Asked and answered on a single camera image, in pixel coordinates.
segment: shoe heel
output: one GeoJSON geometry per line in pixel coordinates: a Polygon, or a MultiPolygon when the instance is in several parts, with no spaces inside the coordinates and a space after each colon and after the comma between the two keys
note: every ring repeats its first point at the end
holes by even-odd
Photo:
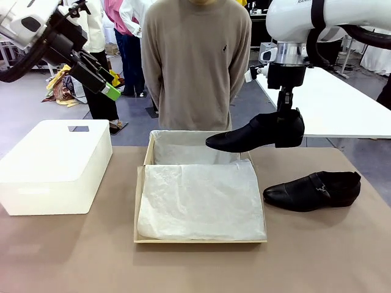
{"type": "Polygon", "coordinates": [[[294,148],[301,145],[303,141],[303,136],[295,137],[293,139],[282,139],[281,141],[276,141],[276,148],[294,148]]]}
{"type": "Polygon", "coordinates": [[[345,208],[345,207],[347,207],[347,206],[351,206],[351,205],[354,203],[355,200],[356,200],[356,199],[353,199],[353,200],[346,200],[346,201],[340,201],[340,202],[338,202],[338,203],[331,203],[330,206],[331,206],[332,208],[345,208]]]}

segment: white plastic bin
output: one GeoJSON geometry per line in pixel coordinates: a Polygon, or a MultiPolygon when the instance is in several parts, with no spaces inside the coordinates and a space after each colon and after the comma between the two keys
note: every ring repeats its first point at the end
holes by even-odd
{"type": "Polygon", "coordinates": [[[42,121],[0,161],[0,203],[9,215],[86,214],[111,155],[107,120],[42,121]]]}

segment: person's neck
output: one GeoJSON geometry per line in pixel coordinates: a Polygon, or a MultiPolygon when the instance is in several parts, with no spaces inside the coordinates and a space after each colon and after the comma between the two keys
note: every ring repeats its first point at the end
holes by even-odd
{"type": "Polygon", "coordinates": [[[188,0],[195,5],[210,5],[216,2],[216,0],[188,0]]]}

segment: floor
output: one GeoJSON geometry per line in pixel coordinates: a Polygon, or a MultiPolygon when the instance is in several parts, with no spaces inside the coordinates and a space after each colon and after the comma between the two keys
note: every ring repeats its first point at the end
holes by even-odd
{"type": "MultiPolygon", "coordinates": [[[[253,52],[251,62],[256,63],[256,59],[257,53],[253,52]]],[[[119,59],[113,59],[112,65],[116,72],[121,72],[119,59]]],[[[360,69],[358,65],[347,75],[351,78],[342,78],[345,82],[374,99],[387,81],[384,77],[360,69]]],[[[47,77],[41,73],[31,73],[13,84],[0,84],[0,158],[43,119],[91,118],[85,105],[67,109],[56,103],[40,103],[46,92],[47,77]]],[[[151,118],[145,110],[151,106],[149,98],[121,97],[117,102],[118,112],[120,119],[129,122],[129,125],[112,136],[112,144],[146,146],[149,132],[159,128],[158,119],[151,118]]],[[[275,109],[255,81],[244,84],[231,106],[233,127],[239,128],[255,115],[272,111],[275,109]]],[[[303,146],[337,147],[391,205],[391,143],[388,140],[310,138],[303,141],[303,146]]]]}

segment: white shirt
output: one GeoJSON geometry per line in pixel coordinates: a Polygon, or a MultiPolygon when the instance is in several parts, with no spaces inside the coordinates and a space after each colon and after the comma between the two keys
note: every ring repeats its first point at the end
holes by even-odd
{"type": "MultiPolygon", "coordinates": [[[[72,6],[77,0],[64,0],[64,5],[72,6]]],[[[103,8],[101,0],[88,0],[87,7],[91,15],[87,12],[80,12],[77,23],[87,33],[87,43],[83,46],[87,52],[99,53],[104,51],[106,40],[103,32],[103,8]]]]}
{"type": "Polygon", "coordinates": [[[141,27],[144,23],[145,14],[156,0],[123,0],[120,8],[120,16],[128,30],[136,37],[141,38],[141,27]]]}

